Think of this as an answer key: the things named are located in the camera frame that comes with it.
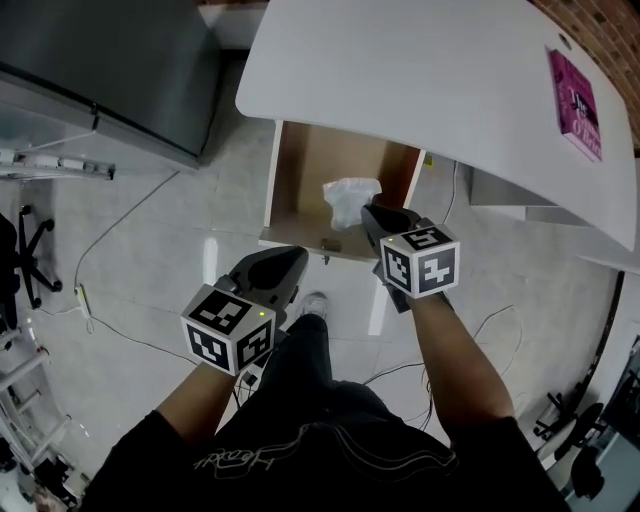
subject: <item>pink book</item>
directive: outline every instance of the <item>pink book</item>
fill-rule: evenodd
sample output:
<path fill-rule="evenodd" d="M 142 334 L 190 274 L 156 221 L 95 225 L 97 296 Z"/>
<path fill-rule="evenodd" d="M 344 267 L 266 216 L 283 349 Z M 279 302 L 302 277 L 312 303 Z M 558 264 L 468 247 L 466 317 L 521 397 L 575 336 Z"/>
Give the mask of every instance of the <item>pink book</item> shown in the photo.
<path fill-rule="evenodd" d="M 556 86 L 560 132 L 589 160 L 602 160 L 596 101 L 591 83 L 558 50 L 549 54 Z"/>

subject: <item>brick wall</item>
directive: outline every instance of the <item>brick wall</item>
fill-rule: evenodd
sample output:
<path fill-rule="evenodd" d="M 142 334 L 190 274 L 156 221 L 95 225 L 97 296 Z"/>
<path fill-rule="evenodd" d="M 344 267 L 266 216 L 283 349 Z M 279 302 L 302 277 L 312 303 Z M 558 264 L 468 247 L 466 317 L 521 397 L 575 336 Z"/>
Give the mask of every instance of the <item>brick wall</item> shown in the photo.
<path fill-rule="evenodd" d="M 532 0 L 587 51 L 624 98 L 640 151 L 640 15 L 627 0 Z"/>

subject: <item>black shirt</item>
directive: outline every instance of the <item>black shirt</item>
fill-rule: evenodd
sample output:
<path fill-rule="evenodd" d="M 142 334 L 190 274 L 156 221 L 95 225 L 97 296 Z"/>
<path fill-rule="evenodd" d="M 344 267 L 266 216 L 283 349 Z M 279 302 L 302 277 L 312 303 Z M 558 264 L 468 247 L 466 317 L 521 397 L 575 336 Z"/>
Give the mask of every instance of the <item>black shirt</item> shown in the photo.
<path fill-rule="evenodd" d="M 391 414 L 350 408 L 341 393 L 260 390 L 198 451 L 154 411 L 113 448 L 83 510 L 568 510 L 514 419 L 449 449 Z"/>

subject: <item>white plastic bag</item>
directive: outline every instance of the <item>white plastic bag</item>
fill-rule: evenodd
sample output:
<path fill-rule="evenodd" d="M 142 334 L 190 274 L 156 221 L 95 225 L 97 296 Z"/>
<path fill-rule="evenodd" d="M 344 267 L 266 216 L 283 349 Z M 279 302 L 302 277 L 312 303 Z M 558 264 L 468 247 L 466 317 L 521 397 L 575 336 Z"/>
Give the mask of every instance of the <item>white plastic bag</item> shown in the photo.
<path fill-rule="evenodd" d="M 331 227 L 337 231 L 362 224 L 360 210 L 382 192 L 380 182 L 373 178 L 342 178 L 322 188 L 324 200 L 333 208 Z"/>

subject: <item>electric cable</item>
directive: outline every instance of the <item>electric cable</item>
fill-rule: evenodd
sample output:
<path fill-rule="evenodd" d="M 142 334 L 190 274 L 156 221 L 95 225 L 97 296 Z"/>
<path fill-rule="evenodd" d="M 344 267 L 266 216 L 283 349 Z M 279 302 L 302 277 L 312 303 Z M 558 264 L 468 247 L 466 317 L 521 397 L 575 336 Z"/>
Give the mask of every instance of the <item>electric cable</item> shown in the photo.
<path fill-rule="evenodd" d="M 78 311 L 80 310 L 80 306 L 77 306 L 75 308 L 66 310 L 66 311 L 60 311 L 59 313 L 50 313 L 49 311 L 46 311 L 44 309 L 32 309 L 31 311 L 35 311 L 35 312 L 41 312 L 44 313 L 45 315 L 48 316 L 58 316 L 58 315 L 64 315 L 67 313 L 71 313 L 72 311 Z M 96 318 L 95 316 L 92 316 L 88 321 L 87 321 L 87 325 L 91 322 L 91 320 L 95 320 L 96 322 L 98 322 L 99 324 L 104 325 L 107 329 L 113 331 L 114 333 L 116 333 L 118 336 L 121 336 L 129 341 L 132 341 L 133 343 L 138 343 L 139 345 L 144 345 L 145 347 L 149 347 L 152 348 L 154 350 L 157 350 L 159 352 L 164 352 L 165 354 L 168 354 L 170 356 L 174 356 L 174 357 L 178 357 L 180 359 L 183 359 L 189 363 L 191 363 L 193 366 L 198 366 L 198 363 L 193 362 L 191 359 L 181 356 L 180 354 L 176 354 L 174 352 L 171 352 L 170 350 L 166 350 L 164 348 L 160 348 L 156 345 L 152 345 L 151 343 L 147 343 L 146 341 L 140 341 L 140 340 L 136 340 L 134 338 L 131 338 L 130 336 L 127 336 L 126 334 L 122 334 L 120 331 L 118 331 L 117 329 L 115 329 L 114 327 L 111 327 L 108 323 L 106 323 L 103 320 L 100 320 L 99 318 Z"/>
<path fill-rule="evenodd" d="M 251 387 L 252 386 L 244 387 L 242 385 L 243 382 L 244 381 L 242 380 L 242 377 L 240 377 L 238 379 L 238 383 L 234 386 L 234 392 L 237 393 L 237 396 L 239 397 L 238 408 L 242 407 L 247 402 L 247 400 L 249 400 L 249 397 L 251 396 Z M 242 398 L 242 392 L 243 391 L 247 392 L 247 398 L 245 398 L 244 400 Z"/>
<path fill-rule="evenodd" d="M 39 150 L 39 149 L 48 148 L 50 146 L 57 146 L 58 144 L 63 144 L 65 142 L 71 142 L 72 140 L 82 139 L 82 138 L 88 137 L 90 135 L 95 135 L 95 133 L 96 133 L 95 130 L 91 130 L 90 132 L 87 132 L 87 133 L 81 133 L 80 135 L 73 135 L 72 137 L 66 137 L 64 139 L 58 139 L 58 140 L 54 140 L 52 142 L 46 142 L 46 143 L 40 144 L 38 146 L 31 146 L 31 147 L 26 147 L 26 148 L 22 148 L 22 149 L 17 149 L 15 152 L 16 153 L 28 153 L 29 151 L 36 151 L 36 150 Z"/>
<path fill-rule="evenodd" d="M 165 180 L 160 182 L 160 184 L 157 185 L 156 187 L 154 187 L 151 192 L 149 192 L 146 196 L 144 196 L 142 199 L 140 199 L 140 201 L 138 201 L 135 205 L 133 205 L 122 217 L 120 217 L 115 223 L 113 223 L 109 228 L 107 228 L 107 230 L 104 233 L 102 233 L 97 238 L 97 240 L 95 242 L 93 242 L 87 248 L 86 251 L 84 251 L 82 253 L 82 256 L 80 256 L 80 259 L 78 260 L 78 265 L 76 266 L 76 272 L 75 272 L 75 275 L 73 277 L 73 288 L 74 288 L 74 290 L 78 286 L 78 272 L 80 271 L 80 265 L 82 264 L 82 260 L 84 260 L 85 256 L 87 254 L 89 254 L 89 251 L 91 251 L 91 249 L 93 249 L 98 244 L 98 242 L 100 242 L 100 240 L 102 240 L 105 236 L 107 236 L 113 230 L 113 228 L 115 228 L 124 219 L 126 219 L 136 208 L 138 208 L 138 206 L 140 206 L 142 203 L 144 203 L 147 199 L 149 199 L 153 194 L 155 194 L 158 190 L 160 190 L 160 188 L 162 188 L 165 184 L 170 182 L 178 174 L 180 174 L 180 171 L 174 172 L 171 176 L 169 176 L 168 178 L 166 178 Z"/>
<path fill-rule="evenodd" d="M 473 339 L 475 340 L 478 335 L 482 332 L 482 330 L 484 329 L 484 327 L 487 325 L 487 323 L 494 317 L 498 316 L 500 313 L 504 313 L 505 311 L 508 311 L 510 309 L 513 309 L 516 313 L 517 313 L 517 309 L 515 307 L 515 305 L 511 304 L 509 306 L 506 306 L 498 311 L 496 311 L 495 313 L 491 313 L 487 318 L 485 318 L 482 323 L 480 324 L 480 327 L 478 328 L 478 330 L 476 331 L 475 335 L 473 336 Z M 516 349 L 513 352 L 513 355 L 511 356 L 511 361 L 509 362 L 509 364 L 507 365 L 507 367 L 505 368 L 505 370 L 500 374 L 500 376 L 503 376 L 505 373 L 507 373 L 507 371 L 509 370 L 509 368 L 511 367 L 511 364 L 513 363 L 516 354 L 518 353 L 518 350 L 520 350 L 520 346 L 522 345 L 522 339 L 523 339 L 523 331 L 524 331 L 524 327 L 523 327 L 523 323 L 522 323 L 522 316 L 520 316 L 520 339 L 518 340 L 518 345 L 516 346 Z M 380 373 L 377 373 L 376 375 L 374 375 L 373 377 L 367 379 L 366 381 L 363 382 L 363 384 L 365 386 L 369 385 L 371 382 L 373 382 L 376 379 L 379 379 L 380 377 L 383 377 L 385 375 L 389 375 L 391 373 L 397 372 L 399 370 L 403 370 L 405 368 L 411 368 L 414 366 L 424 366 L 424 362 L 416 362 L 416 363 L 408 363 L 408 364 L 403 364 L 400 366 L 397 366 L 395 368 L 391 368 L 388 370 L 384 370 Z M 426 375 L 427 369 L 426 367 L 424 368 L 424 370 L 422 371 L 422 377 L 421 377 L 421 383 L 422 385 L 424 385 L 424 377 Z M 431 421 L 431 417 L 433 415 L 433 407 L 434 407 L 434 402 L 433 402 L 433 394 L 431 393 L 431 382 L 427 381 L 427 385 L 425 386 L 427 393 L 429 393 L 429 407 L 426 411 L 418 414 L 417 416 L 410 418 L 408 420 L 403 420 L 405 423 L 409 423 L 411 421 L 417 420 L 418 418 L 424 416 L 425 414 L 427 415 L 427 417 L 425 418 L 425 420 L 422 422 L 422 424 L 420 425 L 420 427 L 418 428 L 418 430 L 422 430 L 423 432 L 426 430 L 427 426 L 429 425 L 429 422 Z"/>
<path fill-rule="evenodd" d="M 389 375 L 390 373 L 393 372 L 397 372 L 398 370 L 403 370 L 404 368 L 410 368 L 412 366 L 424 366 L 424 363 L 409 363 L 409 364 L 403 364 L 401 366 L 398 366 L 397 368 L 392 368 L 391 370 L 385 370 L 383 372 L 380 372 L 376 375 L 374 375 L 373 377 L 371 377 L 370 379 L 367 379 L 366 381 L 364 381 L 362 384 L 364 386 L 369 385 L 371 382 L 373 382 L 376 379 L 379 379 L 380 377 L 384 377 L 385 375 Z"/>
<path fill-rule="evenodd" d="M 233 393 L 233 398 L 236 401 L 236 407 L 240 409 L 240 400 L 238 400 L 238 393 L 236 393 L 235 389 L 233 389 L 231 392 Z"/>
<path fill-rule="evenodd" d="M 449 220 L 449 215 L 451 214 L 451 210 L 453 210 L 453 203 L 456 202 L 456 193 L 458 189 L 456 185 L 457 176 L 458 176 L 458 161 L 456 160 L 453 163 L 453 193 L 451 194 L 451 203 L 449 203 L 449 209 L 447 210 L 447 213 L 444 216 L 444 220 L 442 221 L 443 224 L 446 224 L 447 220 Z"/>

